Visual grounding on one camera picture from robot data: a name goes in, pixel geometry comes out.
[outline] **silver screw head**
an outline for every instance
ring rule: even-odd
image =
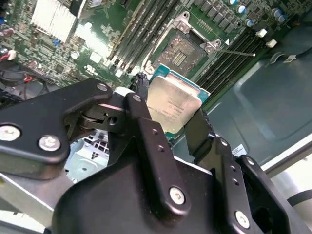
[[[174,201],[175,204],[182,205],[185,202],[185,196],[180,189],[176,187],[171,187],[169,190],[169,194],[172,201]]]
[[[228,145],[228,143],[226,142],[225,139],[221,138],[220,140],[221,140],[222,145],[224,145],[224,146],[227,146],[227,145]]]
[[[105,84],[99,83],[99,84],[97,84],[97,88],[102,90],[102,91],[107,91],[107,87]]]
[[[4,125],[0,127],[0,140],[13,141],[19,138],[20,130],[11,125]]]
[[[39,140],[39,147],[45,151],[56,151],[60,148],[60,141],[56,136],[44,136]]]
[[[248,229],[250,227],[249,220],[247,217],[242,213],[241,211],[236,211],[235,212],[235,217],[238,223],[245,229]]]
[[[247,158],[247,161],[250,165],[254,165],[254,162],[251,160],[251,158]]]
[[[134,100],[141,102],[141,98],[138,95],[133,95],[132,96]]]

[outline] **electrolytic capacitor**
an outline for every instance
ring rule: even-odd
[[[245,19],[245,24],[247,27],[252,27],[254,22],[251,19]]]
[[[272,10],[272,16],[274,16],[275,18],[280,17],[282,15],[282,11],[278,8],[274,8]]]
[[[70,54],[70,57],[72,57],[72,59],[78,59],[79,56],[80,56],[80,54],[79,54],[78,51],[73,51],[73,52]]]
[[[244,14],[245,11],[246,11],[246,7],[241,5],[241,6],[238,6],[237,9],[236,9],[237,13],[239,14]]]
[[[276,20],[280,23],[284,22],[286,20],[286,15],[281,15],[280,17],[276,18]]]
[[[27,67],[30,67],[30,68],[35,68],[37,66],[37,62],[36,61],[31,61],[29,64],[27,64]]]
[[[237,4],[237,0],[229,0],[229,5],[235,5]]]
[[[15,33],[15,30],[13,28],[7,28],[2,31],[0,31],[0,37],[6,38]]]

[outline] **heatsink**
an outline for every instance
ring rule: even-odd
[[[31,23],[62,42],[70,37],[76,17],[57,0],[38,0]]]

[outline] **label sticker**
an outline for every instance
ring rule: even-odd
[[[241,155],[246,155],[247,152],[242,144],[237,146],[235,149],[232,150],[232,154],[236,157],[239,157]]]

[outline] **motherboard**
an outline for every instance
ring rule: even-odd
[[[129,86],[163,64],[222,94],[278,45],[311,0],[6,0],[2,48],[62,87]]]

